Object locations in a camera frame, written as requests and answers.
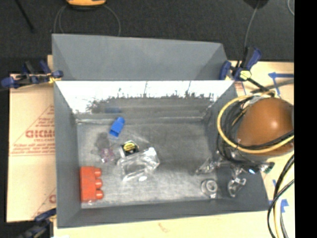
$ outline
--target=red lego brick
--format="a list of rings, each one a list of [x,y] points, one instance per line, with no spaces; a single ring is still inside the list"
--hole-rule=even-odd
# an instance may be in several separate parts
[[[100,189],[103,181],[98,178],[101,174],[100,168],[91,166],[80,168],[80,196],[83,203],[95,202],[104,197],[104,193]]]

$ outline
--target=blue marking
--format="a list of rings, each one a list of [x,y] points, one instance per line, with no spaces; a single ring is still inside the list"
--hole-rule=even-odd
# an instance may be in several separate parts
[[[274,184],[274,187],[276,187],[276,180],[273,179],[273,184]],[[289,206],[288,202],[287,202],[287,199],[282,199],[281,200],[281,213],[284,213],[285,212],[285,206]]]
[[[282,199],[282,201],[281,201],[281,213],[285,212],[285,209],[284,209],[285,206],[289,206],[287,199]]]
[[[276,91],[277,91],[277,95],[280,96],[280,91],[278,89],[278,87],[276,86],[276,78],[277,77],[294,77],[294,74],[288,74],[288,73],[276,73],[276,72],[272,72],[272,73],[269,73],[268,76],[273,80],[273,83],[274,83],[274,86],[276,88]]]

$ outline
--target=black carpet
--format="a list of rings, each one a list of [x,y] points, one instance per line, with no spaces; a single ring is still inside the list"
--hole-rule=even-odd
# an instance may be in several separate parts
[[[105,7],[76,11],[64,8],[64,0],[20,3],[36,31],[31,33],[15,0],[0,0],[0,78],[19,71],[26,60],[51,54],[52,32],[119,33],[116,17]],[[294,61],[295,0],[108,0],[107,6],[120,20],[120,36],[220,42],[229,60],[240,60],[245,45],[255,46],[262,60]],[[59,19],[57,13],[63,8]],[[33,223],[4,223],[7,91],[0,92],[0,114],[0,238],[8,238]]]

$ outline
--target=blue clamp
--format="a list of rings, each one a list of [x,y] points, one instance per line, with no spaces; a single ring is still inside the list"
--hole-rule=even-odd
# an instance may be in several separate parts
[[[6,77],[1,80],[3,88],[19,88],[21,86],[40,84],[49,82],[51,79],[58,79],[64,76],[61,70],[51,72],[47,63],[40,60],[41,71],[33,69],[29,61],[26,61],[22,66],[22,73],[13,77]]]
[[[46,231],[52,229],[52,222],[49,220],[50,217],[56,215],[56,208],[46,211],[37,217],[34,221],[36,222],[34,226],[26,230],[24,233],[20,234],[18,238],[35,238],[40,237]]]
[[[123,126],[124,126],[125,120],[123,117],[118,117],[112,124],[109,134],[118,137],[121,133]]]
[[[251,77],[250,70],[261,58],[262,53],[254,47],[247,47],[244,58],[239,67],[231,66],[231,62],[225,61],[220,69],[219,80],[224,80],[228,75],[235,81],[247,81]]]

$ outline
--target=yellow cable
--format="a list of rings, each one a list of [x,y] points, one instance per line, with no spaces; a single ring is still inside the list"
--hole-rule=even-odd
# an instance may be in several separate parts
[[[261,93],[261,96],[262,95],[267,95],[268,93],[270,93],[271,91],[269,92],[265,92],[265,93]],[[251,154],[261,154],[261,153],[266,153],[266,152],[270,152],[270,151],[273,151],[283,145],[285,145],[286,143],[290,142],[291,140],[293,140],[294,136],[291,136],[287,139],[284,139],[283,141],[271,146],[271,147],[268,147],[266,149],[258,149],[258,150],[251,150],[251,149],[246,149],[246,148],[243,148],[241,146],[238,146],[237,144],[233,143],[232,141],[230,141],[226,135],[223,133],[222,129],[221,129],[221,118],[222,118],[222,115],[224,113],[224,111],[233,103],[237,102],[237,101],[240,101],[240,100],[244,100],[244,99],[247,99],[249,97],[251,97],[252,95],[245,95],[245,96],[239,96],[231,101],[229,101],[227,104],[225,104],[223,106],[223,108],[220,110],[219,112],[219,115],[218,115],[218,118],[217,118],[217,129],[218,129],[218,132],[220,134],[220,136],[223,138],[223,140],[229,144],[230,146],[232,146],[233,148],[237,149],[237,150],[240,150],[240,151],[243,151],[243,152],[246,152],[246,153],[251,153]]]
[[[292,173],[294,173],[294,167],[291,169],[292,172],[288,171],[287,172],[287,176],[283,178],[282,182],[281,182],[281,185],[280,185],[280,189],[281,188],[284,188],[284,186],[288,183],[289,181],[289,177],[291,176]],[[277,234],[277,237],[278,238],[283,238],[284,235],[283,235],[283,232],[281,229],[279,229],[278,227],[281,227],[281,224],[280,224],[280,217],[281,217],[281,211],[280,211],[280,207],[281,207],[281,201],[282,201],[282,198],[280,197],[276,204],[274,205],[274,208],[273,208],[273,215],[274,215],[274,225],[275,225],[275,231],[276,231],[276,234]]]

